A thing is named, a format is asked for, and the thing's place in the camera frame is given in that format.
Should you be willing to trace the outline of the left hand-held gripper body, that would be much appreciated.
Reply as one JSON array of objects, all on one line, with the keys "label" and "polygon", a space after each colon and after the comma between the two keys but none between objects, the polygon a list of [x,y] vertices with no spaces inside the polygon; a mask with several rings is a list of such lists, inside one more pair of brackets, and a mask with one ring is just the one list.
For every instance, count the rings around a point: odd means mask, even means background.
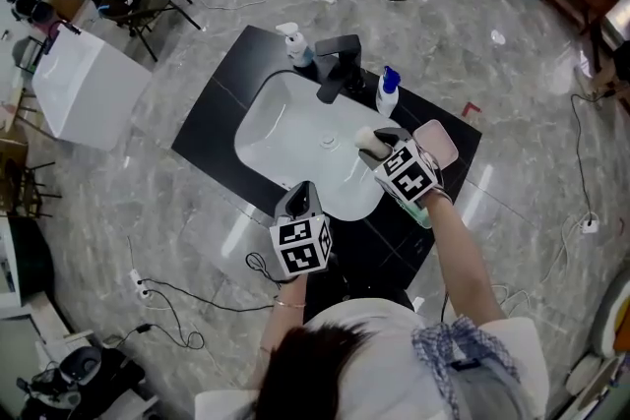
[{"label": "left hand-held gripper body", "polygon": [[333,240],[329,219],[323,214],[276,224],[270,234],[287,277],[326,268]]}]

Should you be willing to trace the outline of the person's right hand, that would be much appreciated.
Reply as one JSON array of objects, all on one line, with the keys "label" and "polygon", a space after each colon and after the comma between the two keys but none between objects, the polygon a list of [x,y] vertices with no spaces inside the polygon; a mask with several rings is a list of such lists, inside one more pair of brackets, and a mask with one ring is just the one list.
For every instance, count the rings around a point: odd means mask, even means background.
[{"label": "person's right hand", "polygon": [[436,183],[422,196],[422,201],[425,203],[428,201],[429,197],[441,196],[447,199],[450,203],[453,203],[452,198],[445,191],[445,188],[443,185],[444,183],[443,174],[442,174],[442,170],[438,163],[437,158],[427,150],[423,150],[420,156],[430,167],[431,172],[436,178]]}]

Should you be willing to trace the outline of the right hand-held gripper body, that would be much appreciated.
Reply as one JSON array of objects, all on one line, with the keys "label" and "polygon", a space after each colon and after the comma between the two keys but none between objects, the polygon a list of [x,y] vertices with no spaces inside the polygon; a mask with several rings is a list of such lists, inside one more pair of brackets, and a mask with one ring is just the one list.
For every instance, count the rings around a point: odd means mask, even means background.
[{"label": "right hand-held gripper body", "polygon": [[415,140],[401,145],[373,172],[383,189],[402,204],[414,204],[438,183]]}]

